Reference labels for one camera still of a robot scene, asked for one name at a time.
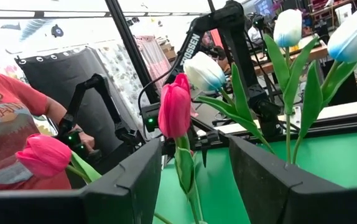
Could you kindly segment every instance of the red t-shirt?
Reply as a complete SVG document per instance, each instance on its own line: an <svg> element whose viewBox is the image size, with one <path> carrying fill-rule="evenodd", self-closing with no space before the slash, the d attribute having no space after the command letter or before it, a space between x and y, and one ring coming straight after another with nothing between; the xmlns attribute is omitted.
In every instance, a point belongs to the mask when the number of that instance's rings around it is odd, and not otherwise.
<svg viewBox="0 0 357 224"><path fill-rule="evenodd" d="M32 114L45 113L47 97L29 85L0 74L0 190L70 189L65 172L39 179L15 157L31 134L39 133Z"/></svg>

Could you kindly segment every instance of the black backdrop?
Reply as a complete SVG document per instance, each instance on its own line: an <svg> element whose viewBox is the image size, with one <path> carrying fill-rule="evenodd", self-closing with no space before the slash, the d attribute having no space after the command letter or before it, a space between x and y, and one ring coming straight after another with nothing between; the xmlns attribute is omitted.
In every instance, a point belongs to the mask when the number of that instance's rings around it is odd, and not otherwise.
<svg viewBox="0 0 357 224"><path fill-rule="evenodd" d="M78 83L86 81L94 73L106 73L96 54L88 48L44 57L24 58L24 61L17 60L17 63L33 88L66 108ZM102 98L94 89L85 93L77 123L85 133L95 138L95 149L100 149L104 155L122 143L115 136L113 120Z"/></svg>

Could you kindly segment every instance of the hand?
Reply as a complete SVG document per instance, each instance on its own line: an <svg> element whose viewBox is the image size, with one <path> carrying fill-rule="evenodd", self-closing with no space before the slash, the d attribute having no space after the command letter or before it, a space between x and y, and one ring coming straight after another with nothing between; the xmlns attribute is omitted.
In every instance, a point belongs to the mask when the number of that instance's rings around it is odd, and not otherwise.
<svg viewBox="0 0 357 224"><path fill-rule="evenodd" d="M84 132L80 132L79 137L80 137L81 142L86 146L86 149L88 152L94 151L93 148L94 148L95 142L94 142L93 137L91 137L90 135L87 135Z"/></svg>

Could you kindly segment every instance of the green tabletop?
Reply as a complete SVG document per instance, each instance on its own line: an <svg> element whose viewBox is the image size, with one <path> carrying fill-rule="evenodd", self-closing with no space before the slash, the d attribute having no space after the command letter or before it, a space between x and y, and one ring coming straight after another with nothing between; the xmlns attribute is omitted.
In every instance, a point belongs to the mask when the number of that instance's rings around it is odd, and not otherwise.
<svg viewBox="0 0 357 224"><path fill-rule="evenodd" d="M285 142L271 146L285 159ZM228 148L208 151L207 167L196 155L197 185L203 218L208 224L247 224L248 215L234 181ZM343 187L357 187L357 133L305 139L298 164L319 177ZM171 161L162 171L155 211L173 224L191 224L193 217ZM154 224L162 223L154 219Z"/></svg>

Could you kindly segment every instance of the pink tulip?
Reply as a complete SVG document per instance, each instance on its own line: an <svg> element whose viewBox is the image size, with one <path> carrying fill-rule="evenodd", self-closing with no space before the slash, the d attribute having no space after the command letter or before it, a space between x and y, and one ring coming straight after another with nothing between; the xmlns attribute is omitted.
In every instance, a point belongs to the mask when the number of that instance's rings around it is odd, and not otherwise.
<svg viewBox="0 0 357 224"><path fill-rule="evenodd" d="M17 159L40 178L53 177L65 170L71 161L71 149L59 140L42 134L27 138L24 150L16 152Z"/></svg>
<svg viewBox="0 0 357 224"><path fill-rule="evenodd" d="M158 116L159 129L168 138L182 137L190 127L190 84L185 74L176 76L162 89Z"/></svg>

